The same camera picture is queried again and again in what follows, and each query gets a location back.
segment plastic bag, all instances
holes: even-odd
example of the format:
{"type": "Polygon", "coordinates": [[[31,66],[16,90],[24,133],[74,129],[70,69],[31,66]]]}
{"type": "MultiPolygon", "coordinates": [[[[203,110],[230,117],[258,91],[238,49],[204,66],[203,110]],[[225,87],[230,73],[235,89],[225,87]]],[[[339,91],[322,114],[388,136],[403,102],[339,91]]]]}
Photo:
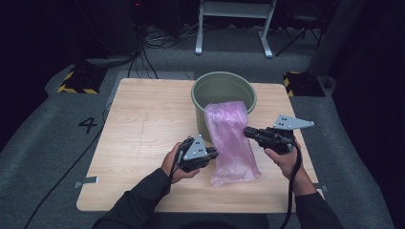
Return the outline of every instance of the plastic bag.
{"type": "Polygon", "coordinates": [[[250,142],[244,136],[247,125],[245,103],[208,104],[204,115],[212,144],[219,152],[211,184],[221,186],[259,178],[262,174],[257,168],[250,142]]]}

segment green bucket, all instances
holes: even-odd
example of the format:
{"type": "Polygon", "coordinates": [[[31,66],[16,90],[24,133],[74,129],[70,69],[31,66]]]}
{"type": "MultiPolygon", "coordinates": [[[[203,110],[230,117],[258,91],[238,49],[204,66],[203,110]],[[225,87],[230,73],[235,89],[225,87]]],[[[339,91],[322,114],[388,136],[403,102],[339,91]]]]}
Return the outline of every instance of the green bucket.
{"type": "Polygon", "coordinates": [[[204,108],[210,103],[243,101],[247,113],[256,106],[256,92],[247,80],[234,73],[213,72],[201,76],[191,88],[191,98],[196,107],[197,128],[202,138],[208,142],[211,136],[206,127],[204,108]]]}

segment cable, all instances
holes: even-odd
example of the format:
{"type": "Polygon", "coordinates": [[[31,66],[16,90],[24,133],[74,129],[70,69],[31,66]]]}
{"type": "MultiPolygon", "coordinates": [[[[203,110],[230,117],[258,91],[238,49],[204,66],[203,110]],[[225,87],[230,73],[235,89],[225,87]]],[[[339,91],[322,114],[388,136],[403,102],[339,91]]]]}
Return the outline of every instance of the cable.
{"type": "Polygon", "coordinates": [[[146,74],[148,75],[148,77],[149,77],[150,79],[152,79],[151,76],[149,75],[148,69],[146,69],[146,67],[145,67],[145,64],[144,64],[144,62],[143,62],[143,57],[142,57],[142,55],[140,55],[140,59],[142,60],[143,69],[146,71],[146,74]]]}
{"type": "Polygon", "coordinates": [[[134,64],[135,60],[136,58],[132,60],[131,65],[129,66],[127,78],[129,78],[129,74],[131,73],[132,65],[134,64]]]}
{"type": "Polygon", "coordinates": [[[137,60],[138,60],[138,59],[135,60],[135,72],[137,72],[138,78],[140,78],[140,75],[139,75],[139,73],[138,73],[137,60]]]}
{"type": "Polygon", "coordinates": [[[111,68],[115,68],[115,67],[124,65],[126,63],[129,63],[136,57],[137,57],[137,55],[133,54],[133,55],[129,56],[127,59],[124,59],[124,60],[111,61],[111,62],[107,62],[107,63],[91,63],[90,62],[90,64],[92,64],[96,68],[111,69],[111,68]]]}
{"type": "Polygon", "coordinates": [[[150,39],[147,39],[147,38],[146,38],[146,39],[145,39],[146,48],[149,48],[149,49],[160,49],[160,48],[168,49],[168,48],[171,48],[171,47],[173,47],[173,46],[179,44],[181,41],[184,41],[184,40],[188,39],[189,37],[196,36],[197,33],[191,34],[191,35],[187,35],[187,34],[188,34],[190,31],[192,31],[195,27],[197,27],[198,25],[199,25],[199,23],[196,23],[194,26],[190,27],[189,29],[187,29],[187,31],[183,32],[182,35],[180,35],[180,37],[186,37],[186,38],[180,39],[180,40],[176,40],[176,42],[175,42],[174,44],[171,44],[171,45],[166,46],[166,47],[165,47],[164,45],[167,44],[167,42],[171,41],[171,40],[173,39],[173,36],[159,36],[159,37],[153,36],[153,37],[150,38],[150,39]],[[157,40],[161,40],[161,44],[160,44],[160,45],[150,44],[150,41],[157,41],[157,40]]]}
{"type": "Polygon", "coordinates": [[[110,49],[107,45],[105,45],[105,43],[100,39],[100,37],[97,35],[95,29],[92,26],[92,23],[90,22],[89,18],[86,16],[86,14],[84,13],[83,9],[80,7],[80,5],[78,4],[77,0],[75,0],[75,4],[77,5],[78,9],[80,10],[81,14],[83,15],[84,19],[86,20],[87,24],[90,27],[90,30],[93,32],[93,34],[95,35],[95,37],[97,38],[97,40],[101,43],[101,45],[108,51],[115,53],[115,54],[130,54],[128,52],[116,52],[112,49],[110,49]]]}
{"type": "Polygon", "coordinates": [[[148,62],[149,66],[151,67],[151,69],[152,69],[153,72],[155,73],[156,79],[159,79],[159,78],[158,78],[158,74],[156,73],[155,69],[154,69],[153,66],[151,65],[151,62],[149,62],[149,59],[148,59],[148,57],[146,56],[146,51],[145,51],[145,49],[143,48],[143,46],[142,46],[142,50],[143,50],[143,55],[145,56],[146,61],[148,62]]]}
{"type": "Polygon", "coordinates": [[[289,179],[289,183],[288,183],[288,210],[287,210],[286,218],[284,219],[284,222],[283,222],[282,226],[280,227],[281,229],[286,228],[289,218],[291,216],[292,191],[293,191],[294,179],[295,179],[295,176],[297,175],[298,170],[301,168],[301,162],[302,162],[302,153],[301,153],[300,148],[298,147],[298,144],[295,141],[292,141],[292,145],[297,149],[297,159],[295,160],[294,168],[292,169],[292,173],[291,173],[291,178],[289,179]]]}
{"type": "Polygon", "coordinates": [[[179,152],[179,150],[176,152],[175,158],[173,159],[172,168],[170,169],[169,178],[168,178],[168,180],[167,180],[167,190],[166,190],[165,194],[160,197],[159,201],[160,201],[165,195],[167,195],[167,194],[170,193],[170,189],[171,189],[171,187],[172,187],[172,182],[173,182],[173,175],[174,175],[174,174],[176,173],[176,171],[179,169],[179,167],[178,167],[178,168],[175,168],[175,167],[176,167],[176,164],[177,164],[177,161],[178,161],[178,159],[179,159],[179,154],[178,154],[178,152],[179,152]]]}
{"type": "MultiPolygon", "coordinates": [[[[190,141],[191,141],[191,138],[187,138],[187,139],[183,142],[183,144],[187,145],[187,144],[189,144],[190,141]]],[[[177,163],[178,159],[179,159],[179,154],[176,154],[176,155],[175,155],[175,159],[173,160],[172,168],[170,169],[170,173],[169,173],[169,181],[170,181],[170,183],[172,183],[173,175],[176,173],[176,171],[177,171],[178,169],[180,169],[180,167],[178,167],[178,168],[175,169],[176,165],[178,164],[178,163],[177,163]]]]}
{"type": "MultiPolygon", "coordinates": [[[[111,105],[112,103],[110,103],[109,105],[107,105],[104,108],[104,111],[102,113],[102,119],[104,121],[105,124],[105,112],[107,110],[107,108],[111,105]]],[[[33,217],[35,216],[36,212],[38,212],[39,208],[42,206],[42,204],[45,202],[45,200],[47,200],[47,198],[51,195],[51,193],[56,189],[56,187],[63,181],[63,179],[73,170],[73,168],[75,167],[75,165],[78,163],[78,161],[80,161],[85,155],[86,153],[89,151],[90,147],[92,147],[92,145],[96,142],[96,140],[98,139],[98,137],[100,136],[102,130],[104,129],[104,124],[101,126],[101,129],[98,131],[98,133],[96,134],[96,136],[93,138],[93,140],[90,142],[90,144],[86,147],[86,149],[81,153],[81,155],[76,159],[76,161],[71,165],[71,167],[69,167],[69,169],[63,174],[63,176],[57,181],[57,183],[51,188],[50,191],[48,191],[48,193],[41,199],[41,201],[38,203],[38,205],[36,205],[35,209],[33,210],[32,214],[30,215],[30,218],[27,220],[24,229],[27,229],[28,226],[30,225],[33,217]]]]}

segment person's hand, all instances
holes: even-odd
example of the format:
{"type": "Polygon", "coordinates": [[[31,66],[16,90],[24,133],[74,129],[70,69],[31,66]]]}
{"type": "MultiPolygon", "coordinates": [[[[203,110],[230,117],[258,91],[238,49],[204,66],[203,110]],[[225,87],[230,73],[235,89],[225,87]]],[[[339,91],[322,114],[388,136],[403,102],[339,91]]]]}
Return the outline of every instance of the person's hand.
{"type": "MultiPolygon", "coordinates": [[[[295,161],[297,160],[297,149],[294,147],[291,153],[287,153],[285,155],[278,155],[276,152],[270,149],[265,149],[265,153],[274,161],[275,164],[280,167],[284,177],[290,180],[295,161]]],[[[310,180],[307,171],[305,171],[302,161],[301,167],[295,175],[293,191],[296,197],[313,194],[316,192],[315,186],[310,180]]]]}
{"type": "MultiPolygon", "coordinates": [[[[167,174],[168,177],[170,176],[170,170],[172,169],[173,162],[176,157],[176,152],[178,151],[180,145],[181,145],[181,142],[178,142],[173,147],[172,151],[167,153],[166,157],[163,160],[163,163],[161,164],[161,169],[167,174]]],[[[173,184],[179,182],[183,178],[192,178],[200,172],[200,170],[197,169],[197,170],[191,171],[190,173],[186,173],[182,169],[178,169],[178,168],[179,168],[179,166],[176,162],[175,169],[174,169],[176,172],[173,175],[173,180],[172,180],[173,184]]]]}
{"type": "Polygon", "coordinates": [[[295,146],[292,149],[291,153],[287,153],[284,155],[279,155],[276,152],[274,152],[273,150],[268,149],[268,148],[265,149],[265,153],[266,153],[266,155],[268,155],[268,157],[270,157],[273,160],[273,162],[276,165],[278,165],[280,167],[281,171],[283,172],[284,177],[286,177],[287,179],[291,179],[291,173],[294,168],[295,161],[297,159],[297,149],[295,148],[295,146]]]}

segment wooden table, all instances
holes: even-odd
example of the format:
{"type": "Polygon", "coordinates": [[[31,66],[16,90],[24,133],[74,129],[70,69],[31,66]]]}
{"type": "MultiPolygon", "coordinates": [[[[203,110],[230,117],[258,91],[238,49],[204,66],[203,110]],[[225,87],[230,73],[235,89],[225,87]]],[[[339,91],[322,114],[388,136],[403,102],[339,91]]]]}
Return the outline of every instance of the wooden table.
{"type": "MultiPolygon", "coordinates": [[[[87,177],[98,183],[84,184],[77,201],[81,211],[108,211],[126,190],[159,168],[173,146],[189,135],[197,136],[190,80],[122,79],[87,177]]],[[[279,84],[252,83],[257,104],[248,125],[271,126],[279,114],[295,116],[286,89],[279,84]]],[[[317,182],[306,144],[304,166],[317,182]]],[[[256,141],[250,143],[262,176],[249,182],[212,187],[215,161],[192,179],[172,186],[157,212],[283,213],[288,206],[288,181],[256,141]]]]}

